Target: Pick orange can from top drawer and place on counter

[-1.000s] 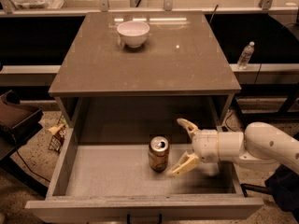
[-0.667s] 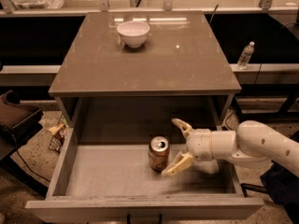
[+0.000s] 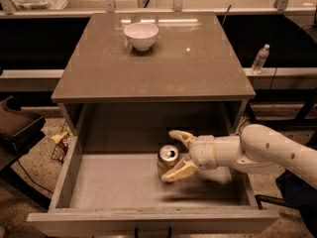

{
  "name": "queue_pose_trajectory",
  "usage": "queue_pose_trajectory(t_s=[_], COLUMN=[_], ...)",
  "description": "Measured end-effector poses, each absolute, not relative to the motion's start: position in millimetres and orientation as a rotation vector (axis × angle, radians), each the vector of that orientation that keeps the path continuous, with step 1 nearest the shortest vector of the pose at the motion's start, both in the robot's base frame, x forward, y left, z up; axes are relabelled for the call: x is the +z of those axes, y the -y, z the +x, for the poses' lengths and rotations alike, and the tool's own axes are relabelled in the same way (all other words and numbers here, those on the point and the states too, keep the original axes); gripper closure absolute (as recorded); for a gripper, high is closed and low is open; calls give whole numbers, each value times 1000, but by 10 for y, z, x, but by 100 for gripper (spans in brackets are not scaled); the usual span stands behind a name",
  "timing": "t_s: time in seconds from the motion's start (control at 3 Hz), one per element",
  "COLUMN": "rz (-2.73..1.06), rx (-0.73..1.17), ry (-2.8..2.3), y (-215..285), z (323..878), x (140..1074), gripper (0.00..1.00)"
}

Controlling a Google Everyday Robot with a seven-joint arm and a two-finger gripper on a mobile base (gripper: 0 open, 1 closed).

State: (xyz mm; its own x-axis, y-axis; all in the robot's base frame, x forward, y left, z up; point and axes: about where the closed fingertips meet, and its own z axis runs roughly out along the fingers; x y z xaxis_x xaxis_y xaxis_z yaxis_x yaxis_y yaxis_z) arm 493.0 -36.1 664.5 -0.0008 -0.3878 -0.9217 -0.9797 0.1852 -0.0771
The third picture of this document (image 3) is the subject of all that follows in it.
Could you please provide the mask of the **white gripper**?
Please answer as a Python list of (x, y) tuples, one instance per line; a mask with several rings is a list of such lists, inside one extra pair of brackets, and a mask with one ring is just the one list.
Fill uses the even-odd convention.
[(189, 156), (193, 162), (181, 159), (171, 170), (161, 176), (160, 179), (163, 182), (175, 182), (188, 178), (198, 168), (203, 171), (217, 168), (214, 136), (194, 137), (191, 133), (180, 130), (171, 130), (168, 135), (189, 148)]

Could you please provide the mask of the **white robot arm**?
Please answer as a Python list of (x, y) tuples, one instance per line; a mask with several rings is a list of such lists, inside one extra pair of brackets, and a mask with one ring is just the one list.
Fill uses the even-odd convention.
[(240, 136), (196, 137), (179, 130), (170, 131), (169, 136), (187, 148), (189, 158), (181, 159), (162, 175), (163, 182), (174, 182), (192, 176), (197, 170), (219, 167), (247, 174), (268, 174), (281, 166), (317, 188), (317, 151), (267, 126), (248, 125)]

